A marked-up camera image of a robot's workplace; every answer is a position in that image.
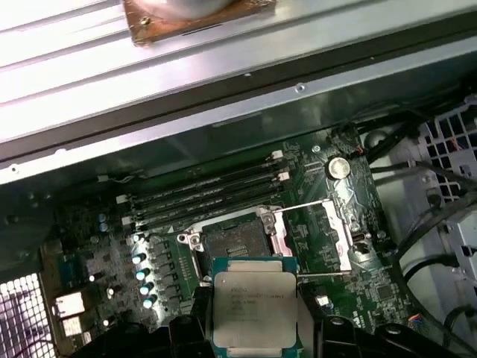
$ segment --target ram slot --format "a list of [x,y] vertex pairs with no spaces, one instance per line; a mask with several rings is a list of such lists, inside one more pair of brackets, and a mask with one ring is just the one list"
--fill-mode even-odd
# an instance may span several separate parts
[[222,199],[202,203],[200,206],[181,213],[169,213],[167,216],[147,220],[137,225],[138,231],[146,231],[161,227],[170,227],[177,223],[196,222],[217,215],[222,215],[227,210],[237,210],[240,207],[249,207],[251,203],[266,201],[273,195],[283,190],[278,183],[267,184],[261,187],[237,192],[234,195],[224,195]]
[[244,164],[240,167],[234,167],[232,171],[225,173],[217,173],[214,175],[208,175],[205,177],[197,178],[195,182],[191,180],[183,180],[179,183],[175,183],[173,186],[167,186],[162,188],[160,192],[150,192],[148,194],[134,195],[131,198],[133,206],[136,210],[141,210],[143,207],[154,203],[155,201],[160,201],[165,198],[168,198],[170,195],[193,195],[196,192],[201,192],[208,190],[211,187],[221,185],[221,183],[226,183],[235,180],[244,180],[249,177],[257,177],[260,175],[270,174],[279,169],[279,160],[274,160],[271,162],[265,162],[260,160],[250,164]]
[[169,197],[168,200],[161,201],[158,205],[151,205],[148,208],[139,211],[134,210],[134,216],[137,217],[137,219],[150,219],[151,217],[158,216],[165,211],[176,210],[184,206],[191,206],[203,201],[219,198],[224,192],[232,194],[243,189],[252,189],[255,186],[272,183],[273,180],[276,180],[277,174],[278,172],[275,172],[269,175],[261,175],[256,178],[221,183],[221,185],[214,185],[214,187],[208,188],[205,192],[198,192],[190,196],[173,195],[172,197]]

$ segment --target capacitor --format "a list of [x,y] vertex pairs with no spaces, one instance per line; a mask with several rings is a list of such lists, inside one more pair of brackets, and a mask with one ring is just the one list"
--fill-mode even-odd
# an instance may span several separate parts
[[107,219],[107,216],[106,216],[105,213],[100,213],[100,214],[98,214],[98,221],[99,221],[99,222],[105,222],[106,219]]
[[100,230],[102,233],[105,233],[108,228],[109,228],[109,226],[108,226],[108,224],[106,224],[105,222],[102,222],[102,223],[99,224],[99,230]]
[[326,164],[325,172],[330,179],[345,179],[351,172],[350,162],[342,157],[334,157]]
[[144,253],[137,254],[133,256],[133,259],[132,259],[134,265],[138,265],[144,260],[146,260],[146,254]]
[[112,286],[112,287],[108,287],[108,289],[106,290],[106,292],[109,296],[114,296],[119,291],[121,291],[121,286],[120,285],[115,285],[115,286]]
[[156,302],[156,301],[157,301],[157,296],[156,295],[151,295],[142,302],[142,306],[144,308],[150,309],[152,307],[152,305],[154,304],[154,302]]
[[112,316],[103,320],[103,326],[110,327],[115,322],[116,322],[116,317],[114,315],[112,315]]
[[137,273],[136,273],[136,278],[137,278],[139,281],[142,281],[142,280],[144,280],[150,273],[151,273],[151,270],[150,270],[149,268],[144,268],[144,269],[141,270],[141,271],[137,271]]
[[102,272],[97,272],[95,274],[91,274],[89,276],[89,282],[95,282],[96,280],[99,280],[100,278],[102,278],[104,275]]
[[141,286],[141,288],[139,289],[139,293],[141,293],[141,295],[148,295],[149,292],[154,288],[154,284],[152,282],[147,282],[145,283],[144,285]]

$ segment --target chip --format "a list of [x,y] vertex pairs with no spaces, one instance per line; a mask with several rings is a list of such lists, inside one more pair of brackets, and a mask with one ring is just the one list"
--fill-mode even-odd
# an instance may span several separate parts
[[393,289],[391,286],[381,286],[377,288],[378,291],[378,296],[382,300],[387,300],[391,297],[393,297]]

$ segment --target screw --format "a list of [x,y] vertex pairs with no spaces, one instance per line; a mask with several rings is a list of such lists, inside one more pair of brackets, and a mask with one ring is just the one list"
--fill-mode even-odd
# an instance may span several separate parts
[[339,318],[339,317],[333,317],[333,318],[331,318],[330,321],[331,321],[331,323],[333,323],[336,326],[341,326],[342,324],[344,324],[344,320],[342,318]]
[[400,334],[401,330],[396,326],[387,326],[386,327],[386,332],[388,332],[390,334]]
[[197,236],[197,235],[194,235],[194,236],[191,238],[191,243],[192,243],[193,245],[198,245],[198,244],[200,244],[200,237]]
[[295,92],[296,93],[302,93],[306,90],[306,86],[304,84],[297,84],[295,86]]
[[148,26],[151,23],[151,18],[145,16],[141,19],[139,23],[141,24],[141,26]]

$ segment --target screw hole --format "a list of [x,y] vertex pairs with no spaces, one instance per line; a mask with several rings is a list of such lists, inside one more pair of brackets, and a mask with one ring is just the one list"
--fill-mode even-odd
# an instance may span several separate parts
[[301,92],[303,92],[305,89],[306,89],[306,87],[305,87],[304,84],[297,84],[297,85],[295,86],[295,91],[297,91],[297,93],[301,93]]

